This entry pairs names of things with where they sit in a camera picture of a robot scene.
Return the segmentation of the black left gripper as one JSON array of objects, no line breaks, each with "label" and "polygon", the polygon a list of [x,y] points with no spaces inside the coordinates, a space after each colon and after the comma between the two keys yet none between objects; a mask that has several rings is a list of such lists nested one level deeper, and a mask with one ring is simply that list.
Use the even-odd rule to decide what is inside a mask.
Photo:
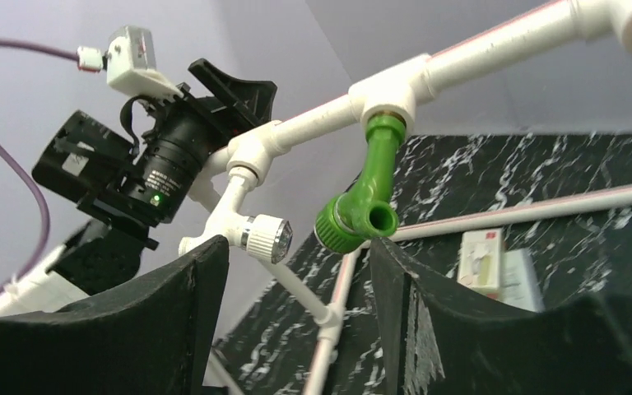
[{"label": "black left gripper", "polygon": [[132,106],[138,101],[155,120],[141,135],[144,151],[119,189],[127,214],[144,225],[171,222],[209,156],[272,118],[277,93],[273,81],[232,77],[205,58],[188,70],[209,96],[197,98],[181,84],[181,94],[173,99],[137,95],[120,110],[127,132],[132,130]]}]

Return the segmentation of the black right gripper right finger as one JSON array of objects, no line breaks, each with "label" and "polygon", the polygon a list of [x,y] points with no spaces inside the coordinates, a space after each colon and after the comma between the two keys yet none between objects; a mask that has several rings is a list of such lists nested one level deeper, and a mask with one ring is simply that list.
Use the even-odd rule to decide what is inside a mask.
[{"label": "black right gripper right finger", "polygon": [[388,394],[632,394],[632,295],[514,308],[369,248]]}]

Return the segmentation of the green water faucet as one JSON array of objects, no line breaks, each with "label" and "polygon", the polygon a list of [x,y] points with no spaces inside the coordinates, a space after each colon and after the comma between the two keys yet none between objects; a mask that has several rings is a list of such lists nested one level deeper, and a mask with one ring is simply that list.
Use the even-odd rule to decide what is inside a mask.
[{"label": "green water faucet", "polygon": [[314,233],[325,248],[351,253],[367,240],[396,232],[399,220],[390,200],[396,154],[406,132],[406,124],[394,114],[379,113],[369,119],[365,163],[358,179],[317,215]]}]

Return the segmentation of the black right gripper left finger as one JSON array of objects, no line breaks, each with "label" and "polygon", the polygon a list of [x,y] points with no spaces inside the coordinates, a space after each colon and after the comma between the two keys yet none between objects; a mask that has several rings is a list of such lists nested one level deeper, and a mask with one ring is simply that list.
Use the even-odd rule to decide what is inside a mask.
[{"label": "black right gripper left finger", "polygon": [[0,394],[202,394],[225,291],[216,236],[121,286],[0,317]]}]

